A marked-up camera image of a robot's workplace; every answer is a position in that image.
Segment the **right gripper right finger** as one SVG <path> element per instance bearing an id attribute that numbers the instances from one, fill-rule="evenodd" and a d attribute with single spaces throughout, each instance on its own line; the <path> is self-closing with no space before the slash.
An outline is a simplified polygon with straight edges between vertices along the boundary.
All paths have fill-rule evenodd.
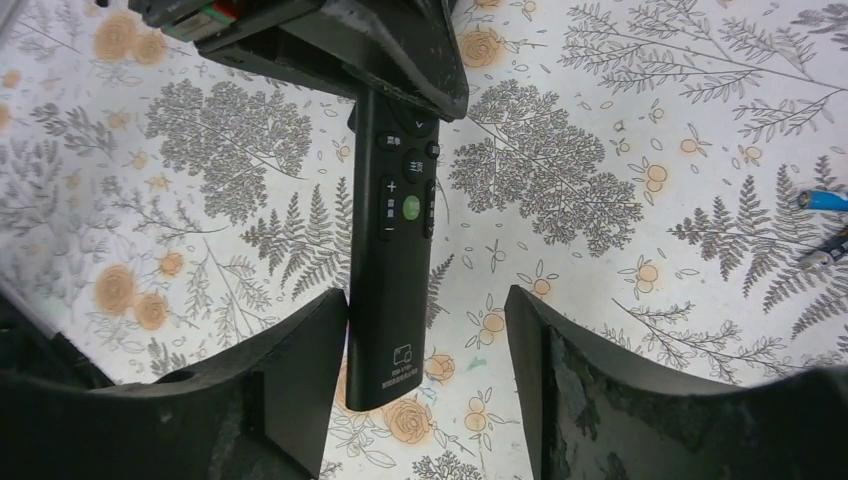
<path id="1" fill-rule="evenodd" d="M 743 388 L 662 366 L 520 286 L 505 302 L 536 479 L 843 479 L 847 370 Z"/>

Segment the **floral table mat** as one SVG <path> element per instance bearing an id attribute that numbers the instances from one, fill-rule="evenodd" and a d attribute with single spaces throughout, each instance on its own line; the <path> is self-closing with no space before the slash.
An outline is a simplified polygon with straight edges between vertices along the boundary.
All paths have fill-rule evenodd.
<path id="1" fill-rule="evenodd" d="M 843 1 L 464 1 L 423 385 L 332 410 L 323 479 L 525 479 L 501 305 L 522 285 L 714 380 L 847 358 Z M 343 286 L 347 100 L 216 66 L 118 1 L 28 1 L 1 47 L 1 263 L 118 383 Z"/>

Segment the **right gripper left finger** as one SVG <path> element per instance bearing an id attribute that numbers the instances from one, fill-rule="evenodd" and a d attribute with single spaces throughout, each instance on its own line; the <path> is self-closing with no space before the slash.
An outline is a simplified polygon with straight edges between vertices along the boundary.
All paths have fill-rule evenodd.
<path id="1" fill-rule="evenodd" d="M 233 347 L 120 385 L 3 301 L 1 475 L 316 479 L 346 317 L 331 289 Z"/>

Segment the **black remote control with buttons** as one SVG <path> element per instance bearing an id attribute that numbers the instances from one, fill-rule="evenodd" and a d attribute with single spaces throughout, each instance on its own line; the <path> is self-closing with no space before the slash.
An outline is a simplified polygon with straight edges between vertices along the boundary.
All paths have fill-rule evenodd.
<path id="1" fill-rule="evenodd" d="M 439 122 L 358 94 L 346 406 L 380 408 L 423 379 Z"/>

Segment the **dark blue battery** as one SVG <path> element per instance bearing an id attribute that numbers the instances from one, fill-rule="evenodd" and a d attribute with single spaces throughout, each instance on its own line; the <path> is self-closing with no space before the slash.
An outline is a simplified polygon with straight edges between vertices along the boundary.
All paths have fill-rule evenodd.
<path id="1" fill-rule="evenodd" d="M 847 231 L 844 230 L 826 240 L 818 249 L 799 260 L 805 270 L 817 270 L 836 263 L 847 255 Z"/>

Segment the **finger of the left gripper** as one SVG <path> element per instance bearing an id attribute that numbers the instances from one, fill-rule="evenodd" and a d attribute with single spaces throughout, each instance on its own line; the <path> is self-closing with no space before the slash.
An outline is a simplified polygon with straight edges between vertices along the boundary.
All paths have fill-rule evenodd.
<path id="1" fill-rule="evenodd" d="M 453 1 L 132 1 L 229 68 L 347 98 L 370 88 L 444 121 L 467 114 Z"/>

